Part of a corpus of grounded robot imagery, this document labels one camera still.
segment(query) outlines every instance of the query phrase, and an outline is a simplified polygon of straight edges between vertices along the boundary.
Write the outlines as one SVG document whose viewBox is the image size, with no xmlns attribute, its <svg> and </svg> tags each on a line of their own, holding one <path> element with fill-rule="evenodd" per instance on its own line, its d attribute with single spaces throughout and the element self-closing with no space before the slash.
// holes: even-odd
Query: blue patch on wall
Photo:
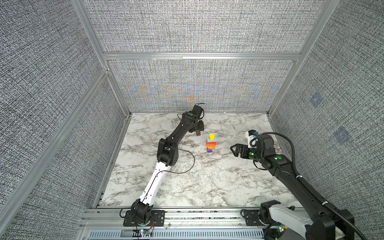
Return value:
<svg viewBox="0 0 384 240">
<path fill-rule="evenodd" d="M 320 106 L 321 102 L 323 101 L 323 97 L 320 95 L 320 93 L 315 93 L 311 99 L 310 99 L 310 102 L 312 103 L 312 105 L 317 108 L 318 106 Z"/>
<path fill-rule="evenodd" d="M 350 142 L 352 140 L 352 136 L 349 134 L 347 129 L 345 127 L 339 127 L 334 133 L 333 136 L 336 138 L 336 141 L 340 145 L 344 145 L 347 142 Z"/>
</svg>

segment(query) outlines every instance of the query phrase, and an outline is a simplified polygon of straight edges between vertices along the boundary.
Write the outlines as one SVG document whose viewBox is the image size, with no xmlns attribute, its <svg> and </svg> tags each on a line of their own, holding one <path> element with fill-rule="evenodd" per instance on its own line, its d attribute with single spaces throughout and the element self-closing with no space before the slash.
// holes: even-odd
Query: woven fabric panel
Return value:
<svg viewBox="0 0 384 240">
<path fill-rule="evenodd" d="M 289 60 L 110 60 L 132 111 L 267 111 Z"/>
<path fill-rule="evenodd" d="M 84 0 L 105 51 L 300 52 L 326 0 Z"/>
<path fill-rule="evenodd" d="M 124 114 L 105 80 L 1 240 L 74 239 L 103 180 Z"/>
<path fill-rule="evenodd" d="M 101 71 L 69 0 L 2 1 L 0 207 Z"/>
<path fill-rule="evenodd" d="M 383 33 L 383 1 L 342 0 L 272 116 L 299 172 L 372 240 L 384 222 Z"/>
</svg>

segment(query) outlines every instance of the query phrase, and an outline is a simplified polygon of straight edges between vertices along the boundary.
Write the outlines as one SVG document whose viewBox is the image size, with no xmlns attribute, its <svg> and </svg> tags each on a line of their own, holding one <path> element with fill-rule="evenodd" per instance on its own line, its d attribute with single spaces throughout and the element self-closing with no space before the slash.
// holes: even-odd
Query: stack of blocks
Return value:
<svg viewBox="0 0 384 240">
<path fill-rule="evenodd" d="M 212 149 L 215 148 L 217 145 L 217 137 L 215 137 L 214 134 L 209 135 L 207 137 L 207 152 L 212 152 Z"/>
</svg>

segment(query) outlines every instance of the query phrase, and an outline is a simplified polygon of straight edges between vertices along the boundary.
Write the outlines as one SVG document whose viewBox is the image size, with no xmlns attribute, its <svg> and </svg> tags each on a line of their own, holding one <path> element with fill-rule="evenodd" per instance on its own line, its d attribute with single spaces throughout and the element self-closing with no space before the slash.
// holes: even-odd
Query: white marble tabletop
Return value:
<svg viewBox="0 0 384 240">
<path fill-rule="evenodd" d="M 265 114 L 207 113 L 203 121 L 201 136 L 187 133 L 179 144 L 180 149 L 194 154 L 194 167 L 185 174 L 167 173 L 155 207 L 259 207 L 273 199 L 301 207 L 268 171 L 256 169 L 251 160 L 235 157 L 230 151 L 236 143 L 247 143 L 245 132 L 250 129 L 272 131 Z M 154 171 L 160 138 L 169 136 L 178 124 L 175 113 L 133 114 L 101 206 L 130 206 L 140 196 Z M 212 133 L 218 143 L 207 153 L 205 141 Z M 281 152 L 276 139 L 275 147 Z M 192 164 L 193 157 L 179 151 L 171 171 L 183 172 Z"/>
</svg>

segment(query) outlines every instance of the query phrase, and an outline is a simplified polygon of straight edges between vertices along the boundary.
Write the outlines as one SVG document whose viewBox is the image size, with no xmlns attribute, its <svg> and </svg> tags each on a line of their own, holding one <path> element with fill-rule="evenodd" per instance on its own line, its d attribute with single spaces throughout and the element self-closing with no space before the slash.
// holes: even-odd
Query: robotic arm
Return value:
<svg viewBox="0 0 384 240">
<path fill-rule="evenodd" d="M 285 155 L 276 154 L 270 135 L 258 135 L 255 130 L 250 130 L 248 145 L 236 144 L 231 146 L 231 151 L 235 157 L 240 155 L 241 158 L 261 163 L 264 169 L 292 192 L 309 215 L 309 217 L 303 216 L 284 207 L 279 201 L 272 200 L 260 206 L 259 218 L 263 223 L 280 222 L 307 240 L 335 240 L 341 237 L 346 240 L 354 239 L 352 226 L 339 217 L 342 215 L 353 224 L 353 215 L 348 210 L 337 209 L 324 198 L 323 202 L 318 201 L 315 195 L 321 195 L 302 176 L 296 176 L 292 162 Z"/>
<path fill-rule="evenodd" d="M 179 158 L 178 145 L 181 139 L 187 132 L 196 132 L 197 135 L 200 135 L 200 131 L 204 131 L 201 114 L 204 114 L 204 109 L 195 105 L 191 111 L 182 114 L 179 125 L 171 135 L 166 139 L 160 139 L 155 171 L 144 192 L 131 206 L 131 211 L 138 223 L 149 222 L 154 199 L 161 182 L 171 166 L 174 166 Z"/>
</svg>

